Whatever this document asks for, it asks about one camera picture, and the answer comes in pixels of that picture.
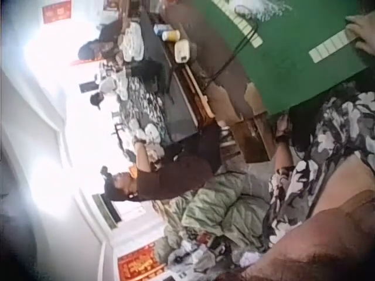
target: finger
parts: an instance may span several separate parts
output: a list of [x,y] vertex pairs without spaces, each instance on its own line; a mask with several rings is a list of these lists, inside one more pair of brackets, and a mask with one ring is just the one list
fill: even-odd
[[359,26],[359,25],[356,25],[354,23],[348,24],[345,27],[345,29],[347,30],[346,32],[354,33],[354,34],[358,35],[359,37],[363,37],[364,36],[364,31],[363,31],[362,27]]
[[347,16],[345,19],[357,25],[363,25],[365,22],[365,18],[366,17],[363,15],[356,15],[356,16]]
[[366,42],[358,41],[356,43],[356,48],[359,49],[359,50],[363,50],[366,53],[375,55],[375,52],[371,49],[371,47]]

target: window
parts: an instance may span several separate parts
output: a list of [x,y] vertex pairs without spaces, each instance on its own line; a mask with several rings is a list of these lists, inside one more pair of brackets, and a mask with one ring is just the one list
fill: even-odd
[[146,214],[145,209],[139,202],[113,202],[113,205],[123,222],[134,220]]

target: green table surface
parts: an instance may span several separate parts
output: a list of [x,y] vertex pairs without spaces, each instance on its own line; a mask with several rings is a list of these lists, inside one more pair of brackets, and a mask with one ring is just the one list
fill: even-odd
[[[234,49],[244,37],[241,30],[211,0],[194,5]],[[270,114],[306,101],[352,75],[366,65],[352,44],[319,63],[309,51],[345,28],[345,16],[357,14],[355,0],[285,0],[292,9],[282,16],[260,22],[263,44],[248,44],[237,59],[256,84]]]

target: red banner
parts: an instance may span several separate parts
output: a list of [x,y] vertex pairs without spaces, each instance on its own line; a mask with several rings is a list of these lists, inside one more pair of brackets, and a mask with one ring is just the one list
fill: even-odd
[[146,281],[165,272],[165,265],[154,257],[155,244],[149,244],[118,259],[121,281]]
[[71,1],[64,1],[42,8],[44,24],[71,18]]

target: plastic container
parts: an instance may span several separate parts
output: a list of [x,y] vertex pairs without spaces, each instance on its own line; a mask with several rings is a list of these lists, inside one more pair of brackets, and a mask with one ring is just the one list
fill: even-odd
[[187,63],[197,58],[197,45],[182,39],[175,44],[175,60],[177,63]]
[[162,36],[164,31],[172,31],[171,25],[154,25],[154,32],[157,36]]
[[181,33],[178,30],[164,31],[162,34],[163,41],[177,42],[181,38]]

